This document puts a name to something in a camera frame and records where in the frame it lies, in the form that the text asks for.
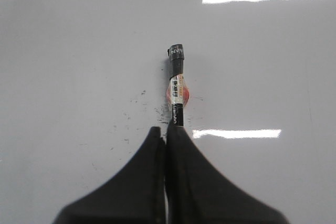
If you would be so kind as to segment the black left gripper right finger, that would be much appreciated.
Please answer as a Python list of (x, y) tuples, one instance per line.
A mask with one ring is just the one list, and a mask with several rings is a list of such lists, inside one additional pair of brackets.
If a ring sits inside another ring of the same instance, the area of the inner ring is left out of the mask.
[(277, 209), (223, 176), (182, 126), (166, 135), (165, 186), (169, 223), (288, 223)]

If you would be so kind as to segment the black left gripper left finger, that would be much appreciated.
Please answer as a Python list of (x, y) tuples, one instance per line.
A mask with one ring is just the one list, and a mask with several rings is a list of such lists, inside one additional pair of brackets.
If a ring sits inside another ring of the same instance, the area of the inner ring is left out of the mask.
[(165, 223), (164, 164), (165, 142), (154, 126), (118, 173), (65, 206), (54, 223)]

